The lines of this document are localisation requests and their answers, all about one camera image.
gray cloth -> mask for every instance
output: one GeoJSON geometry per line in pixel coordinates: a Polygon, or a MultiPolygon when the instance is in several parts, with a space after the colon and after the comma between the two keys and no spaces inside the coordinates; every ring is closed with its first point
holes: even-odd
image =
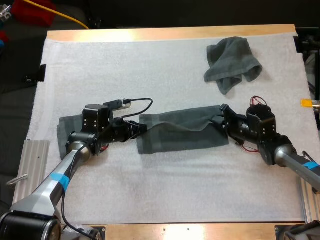
{"type": "Polygon", "coordinates": [[[139,154],[154,154],[219,147],[229,143],[215,127],[223,117],[220,106],[192,108],[162,114],[140,115],[148,132],[137,138],[139,154]]]}
{"type": "Polygon", "coordinates": [[[76,116],[65,116],[59,119],[59,125],[56,128],[60,158],[64,159],[67,155],[66,143],[72,132],[80,132],[82,129],[82,114],[76,116]]]}
{"type": "Polygon", "coordinates": [[[242,75],[251,82],[263,69],[246,38],[223,39],[217,45],[208,46],[206,53],[210,69],[204,74],[204,81],[216,81],[223,95],[242,81],[242,75]]]}

black cable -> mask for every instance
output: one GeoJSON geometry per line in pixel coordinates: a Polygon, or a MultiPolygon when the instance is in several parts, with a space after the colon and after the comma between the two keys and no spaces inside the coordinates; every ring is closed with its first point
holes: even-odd
{"type": "Polygon", "coordinates": [[[71,228],[72,230],[76,231],[79,234],[82,234],[83,236],[91,239],[91,240],[96,240],[96,238],[94,238],[93,236],[90,236],[89,234],[85,233],[84,231],[81,231],[79,229],[77,229],[76,227],[72,226],[66,219],[65,216],[65,197],[66,197],[66,192],[64,191],[62,194],[62,202],[61,202],[61,215],[62,215],[62,219],[65,222],[65,224],[71,228]]]}
{"type": "Polygon", "coordinates": [[[117,118],[116,120],[120,120],[120,119],[125,119],[125,118],[130,118],[130,117],[133,117],[133,116],[137,116],[137,115],[140,115],[140,114],[143,114],[145,113],[150,107],[151,105],[154,103],[154,101],[151,99],[151,98],[136,98],[136,99],[125,99],[123,100],[123,104],[128,104],[128,103],[131,103],[131,102],[137,102],[137,101],[150,101],[149,105],[142,111],[139,111],[137,113],[133,113],[133,114],[128,114],[128,115],[124,115],[122,117],[119,117],[117,118]]]}

dark background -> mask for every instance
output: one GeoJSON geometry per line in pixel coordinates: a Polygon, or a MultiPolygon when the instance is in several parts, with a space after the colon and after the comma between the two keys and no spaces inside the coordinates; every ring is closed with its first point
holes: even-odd
{"type": "Polygon", "coordinates": [[[103,28],[296,24],[318,27],[318,0],[88,0],[103,28]]]}

red wire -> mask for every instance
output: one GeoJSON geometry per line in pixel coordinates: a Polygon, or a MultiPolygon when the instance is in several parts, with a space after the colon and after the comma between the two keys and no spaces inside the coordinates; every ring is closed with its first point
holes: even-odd
{"type": "Polygon", "coordinates": [[[253,149],[252,147],[244,146],[244,143],[242,145],[242,149],[245,150],[248,153],[259,153],[258,149],[253,149]]]}

